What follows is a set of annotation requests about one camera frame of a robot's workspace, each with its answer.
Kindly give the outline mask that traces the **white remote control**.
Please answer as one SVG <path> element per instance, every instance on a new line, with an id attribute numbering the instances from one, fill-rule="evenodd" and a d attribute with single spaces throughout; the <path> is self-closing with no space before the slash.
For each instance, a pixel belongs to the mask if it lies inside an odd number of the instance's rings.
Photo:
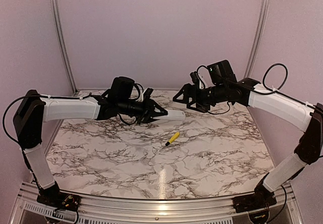
<path id="1" fill-rule="evenodd" d="M 186 119 L 186 115 L 182 110 L 168 110 L 168 114 L 165 116 L 154 117 L 155 120 L 164 120 L 164 121 L 178 121 L 183 122 Z"/>

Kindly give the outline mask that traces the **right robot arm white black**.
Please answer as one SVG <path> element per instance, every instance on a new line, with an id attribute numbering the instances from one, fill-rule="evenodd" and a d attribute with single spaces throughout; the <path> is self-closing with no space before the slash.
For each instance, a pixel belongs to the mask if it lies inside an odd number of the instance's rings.
<path id="1" fill-rule="evenodd" d="M 294 99 L 279 88 L 268 88 L 264 82 L 251 78 L 237 81 L 228 60 L 206 66 L 212 87 L 206 87 L 198 71 L 192 72 L 192 84 L 185 84 L 173 97 L 174 102 L 188 109 L 209 113 L 217 103 L 229 102 L 257 108 L 277 116 L 303 132 L 294 152 L 266 174 L 252 194 L 233 199 L 237 213 L 268 208 L 276 204 L 274 192 L 284 183 L 297 177 L 303 169 L 321 157 L 322 104 L 312 105 Z"/>

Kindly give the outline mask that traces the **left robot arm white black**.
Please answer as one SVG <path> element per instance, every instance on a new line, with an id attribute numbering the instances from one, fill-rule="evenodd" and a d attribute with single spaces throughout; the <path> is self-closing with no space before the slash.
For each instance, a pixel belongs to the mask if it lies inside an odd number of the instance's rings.
<path id="1" fill-rule="evenodd" d="M 140 89 L 134 80 L 116 77 L 111 88 L 101 95 L 67 97 L 39 94 L 29 90 L 25 96 L 18 98 L 13 125 L 27 168 L 36 181 L 38 188 L 37 202 L 54 207 L 76 211 L 80 196 L 63 193 L 55 181 L 42 144 L 42 125 L 45 122 L 67 119 L 88 119 L 104 121 L 118 115 L 135 119 L 135 123 L 151 123 L 158 117 L 167 116 L 169 112 L 150 98 L 153 89 L 138 91 L 131 98 L 133 89 Z"/>

